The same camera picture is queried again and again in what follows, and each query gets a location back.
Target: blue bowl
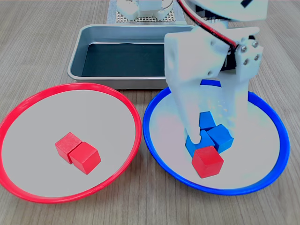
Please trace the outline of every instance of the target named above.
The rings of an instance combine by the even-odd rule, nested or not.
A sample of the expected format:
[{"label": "blue bowl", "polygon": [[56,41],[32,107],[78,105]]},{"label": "blue bowl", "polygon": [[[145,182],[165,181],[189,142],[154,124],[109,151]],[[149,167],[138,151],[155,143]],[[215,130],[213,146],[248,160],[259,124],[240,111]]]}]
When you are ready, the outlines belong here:
[{"label": "blue bowl", "polygon": [[[214,80],[202,80],[201,85],[210,85],[210,86],[217,86],[221,87],[221,84],[219,81],[214,81]],[[196,183],[193,183],[184,177],[178,175],[176,172],[174,172],[170,167],[168,167],[164,161],[159,157],[158,153],[156,152],[151,137],[150,137],[150,129],[149,129],[149,123],[150,123],[150,118],[152,115],[153,110],[157,106],[157,104],[168,94],[170,94],[171,91],[169,88],[166,88],[162,90],[160,93],[158,93],[150,102],[150,104],[147,107],[147,110],[144,115],[143,119],[143,133],[144,133],[144,138],[146,141],[146,144],[149,148],[150,153],[152,156],[155,158],[155,160],[158,162],[158,164],[161,165],[169,174],[171,174],[174,178],[178,179],[182,183],[189,185],[192,188],[195,188],[200,191],[204,191],[207,193],[211,194],[216,194],[216,195],[245,195],[245,194],[250,194],[252,192],[259,191],[271,183],[273,183],[283,172],[285,169],[288,158],[290,155],[290,142],[289,142],[289,137],[286,131],[286,128],[281,121],[280,117],[277,115],[277,113],[265,102],[263,101],[260,97],[258,97],[255,93],[253,92],[248,92],[248,101],[257,107],[259,107],[261,110],[263,110],[273,121],[274,125],[277,128],[278,134],[279,134],[279,139],[280,139],[280,152],[278,156],[278,160],[273,167],[273,169],[269,172],[267,176],[265,176],[262,180],[247,186],[247,187],[242,187],[242,188],[237,188],[237,189],[215,189],[215,188],[210,188],[210,187],[205,187]]]}]

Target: screw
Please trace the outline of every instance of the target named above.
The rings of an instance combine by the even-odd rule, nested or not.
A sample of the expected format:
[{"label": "screw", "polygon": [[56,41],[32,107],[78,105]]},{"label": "screw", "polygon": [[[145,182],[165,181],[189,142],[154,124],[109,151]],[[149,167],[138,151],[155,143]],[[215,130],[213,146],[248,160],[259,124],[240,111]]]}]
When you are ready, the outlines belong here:
[{"label": "screw", "polygon": [[253,46],[254,48],[257,48],[258,45],[259,45],[258,41],[255,41],[255,42],[252,43],[252,46]]},{"label": "screw", "polygon": [[246,59],[246,60],[244,61],[244,65],[247,65],[248,62],[249,62],[249,59]]},{"label": "screw", "polygon": [[241,51],[242,53],[246,52],[246,51],[247,51],[247,47],[246,47],[246,46],[242,46],[242,47],[240,48],[240,51]]}]

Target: aluminum tray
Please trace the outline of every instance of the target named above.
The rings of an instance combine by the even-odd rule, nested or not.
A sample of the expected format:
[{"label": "aluminum tray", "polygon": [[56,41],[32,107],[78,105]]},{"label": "aluminum tray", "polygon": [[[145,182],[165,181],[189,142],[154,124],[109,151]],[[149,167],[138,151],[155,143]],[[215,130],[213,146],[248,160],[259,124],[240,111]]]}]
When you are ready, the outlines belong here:
[{"label": "aluminum tray", "polygon": [[[84,69],[91,66],[91,62],[86,64],[88,55],[88,48],[92,44],[153,44],[153,47],[157,44],[163,44],[164,38],[167,33],[191,31],[193,26],[191,25],[88,25],[83,27],[75,45],[70,64],[67,69],[67,74],[78,82],[90,82],[99,83],[105,86],[109,86],[114,89],[163,89],[167,87],[165,82],[164,68],[160,70],[160,74],[153,74],[143,76],[142,74],[136,76],[126,76],[132,74],[130,70],[135,68],[126,68],[122,75],[112,76],[107,74],[107,68],[104,71],[92,70],[94,74],[89,76]],[[112,60],[110,65],[112,69],[115,69],[122,60]],[[139,57],[139,60],[149,60],[147,57]],[[162,61],[159,64],[164,65],[163,51],[159,56],[159,60]]]}]

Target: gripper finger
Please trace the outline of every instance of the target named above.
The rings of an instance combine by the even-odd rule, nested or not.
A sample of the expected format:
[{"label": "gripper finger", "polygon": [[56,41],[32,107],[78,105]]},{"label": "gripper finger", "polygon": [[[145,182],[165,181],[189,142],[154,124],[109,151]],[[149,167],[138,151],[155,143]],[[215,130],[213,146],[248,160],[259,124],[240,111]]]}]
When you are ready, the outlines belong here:
[{"label": "gripper finger", "polygon": [[198,89],[199,85],[188,87],[170,86],[181,121],[187,131],[187,135],[189,135],[194,144],[198,144],[201,141],[199,127],[200,109],[198,98],[195,97]]}]

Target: wood grain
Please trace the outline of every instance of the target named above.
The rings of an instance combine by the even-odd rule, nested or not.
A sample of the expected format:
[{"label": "wood grain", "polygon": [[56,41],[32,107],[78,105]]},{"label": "wood grain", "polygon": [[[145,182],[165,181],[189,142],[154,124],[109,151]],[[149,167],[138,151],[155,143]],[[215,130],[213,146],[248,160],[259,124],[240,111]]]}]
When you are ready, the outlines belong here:
[{"label": "wood grain", "polygon": [[[104,24],[108,1],[0,1],[0,120],[25,98],[73,82],[66,69],[79,29]],[[82,200],[42,205],[0,187],[1,225],[298,225],[300,224],[299,1],[271,1],[257,25],[264,46],[250,90],[282,118],[290,137],[287,168],[271,186],[245,196],[196,191],[167,174],[144,140],[132,165],[109,187]],[[141,118],[157,91],[123,91]]]}]

